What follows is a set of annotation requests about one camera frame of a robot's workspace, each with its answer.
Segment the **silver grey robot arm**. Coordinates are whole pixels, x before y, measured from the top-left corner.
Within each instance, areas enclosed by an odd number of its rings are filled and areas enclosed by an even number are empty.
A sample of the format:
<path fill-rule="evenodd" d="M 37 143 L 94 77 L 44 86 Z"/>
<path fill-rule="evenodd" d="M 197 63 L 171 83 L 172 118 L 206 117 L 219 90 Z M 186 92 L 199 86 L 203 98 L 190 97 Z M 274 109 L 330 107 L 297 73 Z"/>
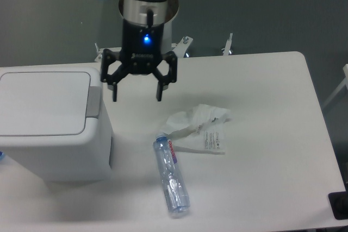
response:
<path fill-rule="evenodd" d="M 128 76 L 154 75 L 157 101 L 177 80 L 177 56 L 162 51 L 168 0 L 123 0 L 122 45 L 119 52 L 104 49 L 101 81 L 111 86 L 117 100 L 117 85 Z"/>

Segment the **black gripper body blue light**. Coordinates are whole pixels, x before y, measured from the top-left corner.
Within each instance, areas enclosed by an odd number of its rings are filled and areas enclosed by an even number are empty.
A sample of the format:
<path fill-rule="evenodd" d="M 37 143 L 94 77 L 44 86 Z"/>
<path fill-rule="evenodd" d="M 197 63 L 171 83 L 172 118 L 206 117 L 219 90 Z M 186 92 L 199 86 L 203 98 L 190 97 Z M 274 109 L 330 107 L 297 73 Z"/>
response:
<path fill-rule="evenodd" d="M 164 25 L 143 27 L 123 20 L 120 61 L 129 74 L 148 75 L 161 62 Z"/>

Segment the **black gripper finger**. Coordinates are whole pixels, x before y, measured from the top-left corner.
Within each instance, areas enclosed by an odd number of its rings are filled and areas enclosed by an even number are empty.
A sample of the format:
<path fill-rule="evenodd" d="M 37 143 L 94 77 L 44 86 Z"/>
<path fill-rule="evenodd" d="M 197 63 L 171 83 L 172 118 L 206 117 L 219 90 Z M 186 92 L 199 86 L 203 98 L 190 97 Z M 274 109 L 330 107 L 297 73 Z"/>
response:
<path fill-rule="evenodd" d="M 166 75 L 162 75 L 162 73 L 157 68 L 162 61 L 165 61 L 169 66 L 169 70 Z M 174 51 L 169 51 L 165 54 L 161 54 L 155 59 L 152 74 L 158 80 L 156 93 L 157 101 L 161 101 L 163 91 L 168 87 L 168 85 L 177 81 L 177 65 L 178 58 Z"/>
<path fill-rule="evenodd" d="M 114 62 L 119 61 L 121 65 L 117 70 L 109 74 L 109 66 Z M 104 49 L 102 53 L 101 61 L 101 78 L 100 81 L 107 83 L 108 87 L 113 91 L 113 101 L 117 101 L 117 85 L 118 83 L 128 75 L 129 73 L 129 61 L 126 61 L 123 51 L 114 52 L 110 49 Z"/>

